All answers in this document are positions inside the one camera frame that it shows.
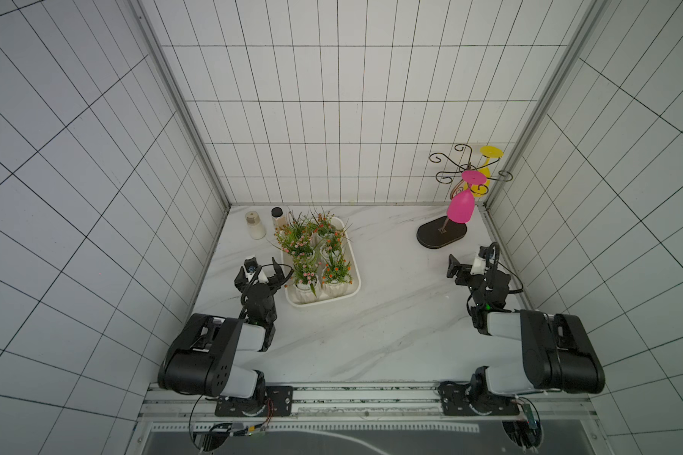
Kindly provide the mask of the black metal glass rack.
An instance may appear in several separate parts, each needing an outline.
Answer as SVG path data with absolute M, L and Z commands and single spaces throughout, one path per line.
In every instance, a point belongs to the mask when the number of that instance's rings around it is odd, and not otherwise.
M 489 192 L 491 182 L 510 182 L 513 174 L 499 171 L 498 176 L 491 174 L 491 166 L 498 163 L 504 152 L 496 147 L 485 145 L 480 153 L 485 161 L 479 165 L 472 164 L 472 146 L 459 143 L 453 146 L 457 152 L 469 152 L 469 159 L 465 164 L 457 164 L 444 153 L 435 152 L 429 155 L 432 163 L 440 163 L 443 159 L 453 164 L 451 171 L 438 171 L 436 181 L 440 184 L 452 184 L 456 176 L 459 182 L 450 191 L 449 205 L 445 215 L 425 223 L 417 230 L 417 242 L 428 249 L 440 249 L 464 238 L 468 232 L 467 224 L 471 221 L 476 207 L 476 200 Z

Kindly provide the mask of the white-lid spice jar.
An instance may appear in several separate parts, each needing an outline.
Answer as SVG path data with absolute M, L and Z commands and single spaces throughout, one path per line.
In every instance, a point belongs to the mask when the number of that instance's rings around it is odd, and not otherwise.
M 245 220 L 250 237 L 253 240 L 261 240 L 266 237 L 267 230 L 261 220 L 260 214 L 251 210 L 245 214 Z

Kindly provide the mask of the pink wine glass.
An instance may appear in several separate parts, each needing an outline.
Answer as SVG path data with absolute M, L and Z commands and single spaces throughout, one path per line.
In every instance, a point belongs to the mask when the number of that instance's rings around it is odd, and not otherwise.
M 481 185 L 486 178 L 478 171 L 468 170 L 461 174 L 461 179 L 467 187 L 453 197 L 447 210 L 447 217 L 457 224 L 466 224 L 472 218 L 475 209 L 475 197 L 471 187 Z

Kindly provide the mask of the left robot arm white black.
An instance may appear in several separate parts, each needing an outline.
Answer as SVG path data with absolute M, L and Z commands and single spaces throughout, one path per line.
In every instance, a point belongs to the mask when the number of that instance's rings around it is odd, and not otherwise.
M 241 292 L 238 317 L 193 314 L 171 343 L 157 374 L 157 384 L 183 395 L 218 401 L 216 413 L 260 415 L 274 413 L 292 388 L 271 387 L 265 375 L 234 363 L 239 352 L 263 353 L 275 336 L 274 296 L 291 278 L 293 268 L 272 260 L 273 274 L 254 257 L 244 261 L 234 285 Z

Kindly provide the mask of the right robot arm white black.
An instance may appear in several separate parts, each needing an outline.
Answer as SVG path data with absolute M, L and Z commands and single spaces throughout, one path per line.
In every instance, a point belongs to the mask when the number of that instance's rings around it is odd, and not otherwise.
M 498 269 L 495 243 L 482 246 L 471 264 L 449 257 L 447 277 L 470 291 L 466 309 L 477 332 L 518 341 L 521 358 L 507 365 L 481 366 L 466 383 L 439 384 L 448 416 L 514 416 L 514 400 L 537 392 L 599 394 L 605 373 L 581 320 L 573 315 L 508 310 L 511 277 Z

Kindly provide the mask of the potted gypsophila red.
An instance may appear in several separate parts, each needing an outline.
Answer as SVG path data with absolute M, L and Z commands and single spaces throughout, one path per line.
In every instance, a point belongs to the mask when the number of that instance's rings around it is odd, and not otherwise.
M 288 223 L 286 223 L 286 226 L 288 227 L 288 231 L 290 233 L 297 237 L 303 236 L 307 233 L 309 218 L 305 214 L 295 214 L 292 210 L 290 210 L 286 218 L 288 218 Z

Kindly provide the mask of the potted gypsophila pink centre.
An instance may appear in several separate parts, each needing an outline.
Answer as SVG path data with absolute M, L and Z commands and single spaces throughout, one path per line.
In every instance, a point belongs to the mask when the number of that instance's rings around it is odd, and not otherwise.
M 291 256 L 293 261 L 296 258 L 314 258 L 316 256 L 316 248 L 313 245 L 313 232 L 309 227 L 307 233 L 300 237 L 290 233 L 287 226 L 282 227 L 282 229 L 275 229 L 274 236 L 278 248 Z

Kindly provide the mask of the white storage tray box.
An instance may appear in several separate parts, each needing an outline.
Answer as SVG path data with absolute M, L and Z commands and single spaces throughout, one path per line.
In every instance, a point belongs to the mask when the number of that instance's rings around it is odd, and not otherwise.
M 334 303 L 362 286 L 345 222 L 331 212 L 290 218 L 276 230 L 283 261 L 292 266 L 286 299 L 296 307 Z

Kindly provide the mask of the yellow wine glass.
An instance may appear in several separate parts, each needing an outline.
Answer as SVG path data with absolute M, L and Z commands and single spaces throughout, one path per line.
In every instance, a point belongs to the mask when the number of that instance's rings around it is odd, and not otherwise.
M 491 165 L 497 163 L 504 155 L 504 152 L 494 146 L 486 145 L 480 148 L 480 153 L 485 157 L 485 161 L 476 167 L 476 170 L 485 176 L 485 180 L 481 185 L 473 185 L 471 187 L 472 194 L 476 198 L 484 196 L 489 191 L 489 181 L 491 180 Z

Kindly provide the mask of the black-lid spice jar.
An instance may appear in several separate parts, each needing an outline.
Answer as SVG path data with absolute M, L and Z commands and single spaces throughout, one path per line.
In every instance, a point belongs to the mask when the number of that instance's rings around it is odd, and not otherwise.
M 288 214 L 281 207 L 271 209 L 271 219 L 275 229 L 282 229 L 282 227 L 288 225 Z

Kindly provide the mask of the potted gypsophila small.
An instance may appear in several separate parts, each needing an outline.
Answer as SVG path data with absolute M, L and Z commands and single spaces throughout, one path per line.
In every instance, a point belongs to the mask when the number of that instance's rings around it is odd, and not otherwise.
M 332 229 L 320 237 L 319 250 L 324 261 L 343 254 L 346 242 L 344 229 Z

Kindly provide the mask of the potted gypsophila red-orange front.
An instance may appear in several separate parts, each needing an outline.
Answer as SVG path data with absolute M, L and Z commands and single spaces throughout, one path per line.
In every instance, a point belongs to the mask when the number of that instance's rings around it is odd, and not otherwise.
M 335 214 L 328 210 L 313 212 L 310 216 L 309 228 L 320 237 L 334 235 L 340 229 L 334 224 Z

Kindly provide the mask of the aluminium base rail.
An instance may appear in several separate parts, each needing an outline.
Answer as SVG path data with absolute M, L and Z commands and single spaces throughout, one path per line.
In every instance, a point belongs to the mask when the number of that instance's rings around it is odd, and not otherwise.
M 147 422 L 235 421 L 272 424 L 296 422 L 383 422 L 453 420 L 584 420 L 596 415 L 582 395 L 544 392 L 516 398 L 486 398 L 472 405 L 462 382 L 367 382 L 271 384 L 271 405 L 253 408 L 229 398 L 198 398 L 161 390 L 147 392 L 140 420 Z

